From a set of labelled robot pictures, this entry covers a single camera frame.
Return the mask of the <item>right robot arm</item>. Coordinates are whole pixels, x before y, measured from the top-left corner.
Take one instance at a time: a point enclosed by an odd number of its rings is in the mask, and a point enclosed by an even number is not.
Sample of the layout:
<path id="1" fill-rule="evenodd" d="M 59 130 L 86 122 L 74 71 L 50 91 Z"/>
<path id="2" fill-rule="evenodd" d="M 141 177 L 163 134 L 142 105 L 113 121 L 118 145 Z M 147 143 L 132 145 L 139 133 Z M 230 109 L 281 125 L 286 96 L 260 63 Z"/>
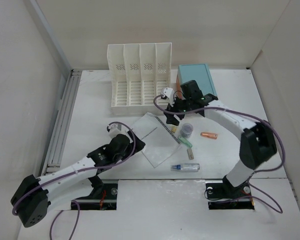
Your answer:
<path id="1" fill-rule="evenodd" d="M 218 123 L 240 141 L 239 160 L 233 169 L 221 182 L 206 186 L 210 200 L 239 198 L 257 168 L 277 153 L 271 128 L 268 123 L 253 121 L 247 114 L 228 109 L 217 96 L 203 94 L 195 80 L 182 84 L 181 89 L 182 98 L 172 88 L 161 90 L 161 99 L 168 100 L 163 111 L 166 123 L 178 126 L 187 113 L 196 113 Z"/>

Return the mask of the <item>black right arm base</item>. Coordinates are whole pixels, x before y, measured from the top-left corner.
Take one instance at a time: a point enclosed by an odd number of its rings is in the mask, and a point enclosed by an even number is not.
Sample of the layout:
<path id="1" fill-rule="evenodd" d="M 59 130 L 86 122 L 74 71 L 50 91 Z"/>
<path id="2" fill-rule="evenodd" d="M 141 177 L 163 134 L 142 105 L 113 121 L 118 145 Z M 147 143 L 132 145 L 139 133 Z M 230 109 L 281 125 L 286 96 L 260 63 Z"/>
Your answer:
<path id="1" fill-rule="evenodd" d="M 204 196 L 209 210 L 254 210 L 251 189 L 247 183 L 227 191 L 222 181 L 207 182 Z"/>

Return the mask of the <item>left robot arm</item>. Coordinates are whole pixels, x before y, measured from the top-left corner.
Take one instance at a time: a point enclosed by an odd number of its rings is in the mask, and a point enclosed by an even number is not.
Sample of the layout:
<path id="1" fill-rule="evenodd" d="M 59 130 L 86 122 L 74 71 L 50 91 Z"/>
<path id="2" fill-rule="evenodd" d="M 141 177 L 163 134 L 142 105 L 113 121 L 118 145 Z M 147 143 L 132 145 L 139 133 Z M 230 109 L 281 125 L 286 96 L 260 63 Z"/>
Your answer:
<path id="1" fill-rule="evenodd" d="M 41 177 L 25 177 L 10 200 L 12 214 L 30 228 L 58 205 L 81 197 L 99 197 L 103 182 L 98 175 L 122 164 L 145 145 L 131 131 L 119 133 L 66 168 Z"/>

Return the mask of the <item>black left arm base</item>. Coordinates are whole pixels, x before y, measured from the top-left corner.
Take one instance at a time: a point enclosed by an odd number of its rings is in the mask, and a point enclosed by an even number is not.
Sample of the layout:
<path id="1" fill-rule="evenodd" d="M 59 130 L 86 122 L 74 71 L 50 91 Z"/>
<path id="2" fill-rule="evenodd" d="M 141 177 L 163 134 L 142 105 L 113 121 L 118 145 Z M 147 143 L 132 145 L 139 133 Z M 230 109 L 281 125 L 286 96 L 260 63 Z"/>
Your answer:
<path id="1" fill-rule="evenodd" d="M 114 211 L 117 209 L 118 186 L 118 181 L 107 180 L 103 187 L 76 201 L 82 211 Z"/>

